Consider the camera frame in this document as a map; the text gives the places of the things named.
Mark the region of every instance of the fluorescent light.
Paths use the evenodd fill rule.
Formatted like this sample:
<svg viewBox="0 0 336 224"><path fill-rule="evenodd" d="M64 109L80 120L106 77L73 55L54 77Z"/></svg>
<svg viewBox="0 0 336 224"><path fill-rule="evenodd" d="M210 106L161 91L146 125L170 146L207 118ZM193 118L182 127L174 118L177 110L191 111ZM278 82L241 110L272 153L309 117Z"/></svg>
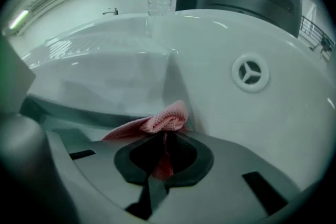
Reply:
<svg viewBox="0 0 336 224"><path fill-rule="evenodd" d="M14 20L14 22L9 26L10 29L13 29L17 24L28 14L28 10L24 10L19 14L19 16Z"/></svg>

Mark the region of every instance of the pink towel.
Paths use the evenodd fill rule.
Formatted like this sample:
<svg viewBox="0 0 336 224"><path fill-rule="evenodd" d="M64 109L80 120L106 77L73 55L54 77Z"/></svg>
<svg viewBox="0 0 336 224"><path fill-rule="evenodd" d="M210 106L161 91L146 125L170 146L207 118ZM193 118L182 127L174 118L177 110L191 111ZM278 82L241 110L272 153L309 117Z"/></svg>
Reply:
<svg viewBox="0 0 336 224"><path fill-rule="evenodd" d="M186 128L184 124L188 119L188 112L184 102L179 100L167 106L162 112L157 115L147 118L138 119L126 123L110 133L108 133L102 140L110 140L113 138L120 138L127 135L133 135L139 131L149 134L155 134L159 131L177 131L181 128ZM154 177L165 180L173 175L173 168L170 163L169 154L165 151L164 156L158 163L153 174Z"/></svg>

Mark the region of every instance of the white plastic surface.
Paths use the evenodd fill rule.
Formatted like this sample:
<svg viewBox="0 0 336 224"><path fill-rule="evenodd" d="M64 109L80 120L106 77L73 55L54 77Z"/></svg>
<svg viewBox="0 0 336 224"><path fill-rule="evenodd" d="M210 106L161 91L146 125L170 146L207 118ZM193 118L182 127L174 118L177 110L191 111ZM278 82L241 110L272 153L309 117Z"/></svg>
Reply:
<svg viewBox="0 0 336 224"><path fill-rule="evenodd" d="M265 21L221 10L155 18L152 37L146 19L115 16L32 50L26 61L37 79L30 92L137 115L182 99L197 131L246 146L301 189L322 177L336 141L335 88L301 41ZM51 50L65 40L63 49ZM269 69L258 92L233 81L233 63L246 54L262 57Z"/></svg>

